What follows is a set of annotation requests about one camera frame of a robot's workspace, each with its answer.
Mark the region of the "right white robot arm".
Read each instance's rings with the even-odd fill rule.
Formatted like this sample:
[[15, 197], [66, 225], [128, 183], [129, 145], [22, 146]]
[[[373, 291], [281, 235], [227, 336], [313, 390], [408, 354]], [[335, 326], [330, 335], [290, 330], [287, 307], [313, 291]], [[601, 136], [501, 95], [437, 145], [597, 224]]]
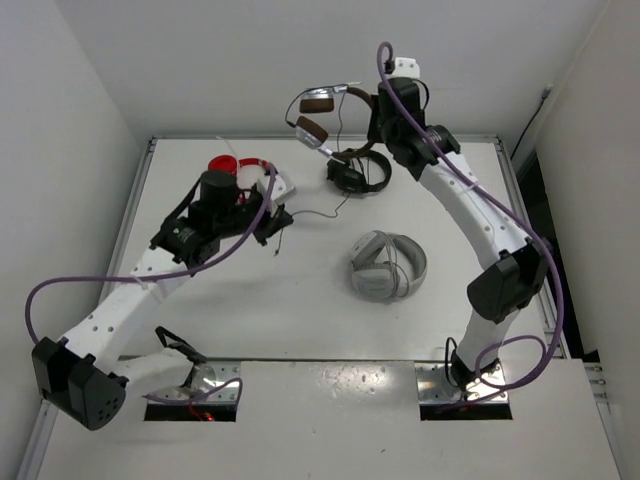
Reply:
[[445, 208], [470, 243], [482, 268], [466, 289], [471, 317], [452, 357], [449, 377], [465, 389], [499, 360], [511, 325], [539, 292], [549, 263], [542, 247], [482, 194], [457, 139], [428, 126], [420, 89], [406, 77], [383, 80], [374, 97], [370, 140]]

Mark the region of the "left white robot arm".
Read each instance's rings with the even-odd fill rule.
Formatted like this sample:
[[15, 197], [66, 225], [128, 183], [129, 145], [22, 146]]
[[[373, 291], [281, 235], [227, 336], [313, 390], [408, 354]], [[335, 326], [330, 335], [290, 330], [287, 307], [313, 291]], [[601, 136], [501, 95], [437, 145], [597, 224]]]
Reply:
[[130, 395], [187, 383], [206, 359], [163, 327], [156, 354], [123, 361], [131, 337], [154, 310], [196, 274], [235, 253], [253, 237], [265, 245], [292, 224], [285, 203], [296, 188], [273, 165], [249, 189], [226, 171], [203, 172], [163, 220], [134, 268], [103, 280], [112, 292], [57, 340], [34, 337], [31, 352], [42, 398], [89, 431], [111, 422]]

